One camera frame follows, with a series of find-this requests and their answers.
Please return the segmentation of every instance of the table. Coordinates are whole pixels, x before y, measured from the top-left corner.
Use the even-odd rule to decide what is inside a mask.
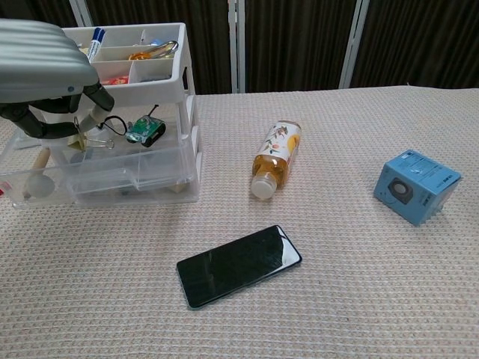
[[[3,358],[479,357],[479,90],[200,96],[201,199],[15,210],[0,198]],[[249,192],[276,120],[303,128],[285,188]],[[0,121],[2,146],[13,127]],[[373,198],[409,148],[464,179],[417,228]],[[301,266],[202,310],[178,260],[280,224]]]

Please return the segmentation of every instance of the bottle cap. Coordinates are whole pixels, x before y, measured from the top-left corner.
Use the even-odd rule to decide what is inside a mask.
[[[269,174],[260,174],[251,181],[251,192],[261,200],[271,198],[276,192],[276,180]]]

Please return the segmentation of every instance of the plastic bottle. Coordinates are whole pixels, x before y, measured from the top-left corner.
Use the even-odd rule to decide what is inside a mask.
[[[270,129],[253,162],[251,192],[256,197],[271,198],[286,183],[300,139],[296,122],[278,121]]]

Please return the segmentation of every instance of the phone screen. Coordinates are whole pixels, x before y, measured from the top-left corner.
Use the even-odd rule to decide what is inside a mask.
[[[182,260],[177,264],[186,300],[199,308],[302,260],[279,226]]]

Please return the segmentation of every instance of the blue cardboard box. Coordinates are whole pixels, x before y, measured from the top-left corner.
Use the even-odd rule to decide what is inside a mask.
[[[460,179],[458,172],[407,150],[385,163],[374,197],[419,226],[442,209]]]

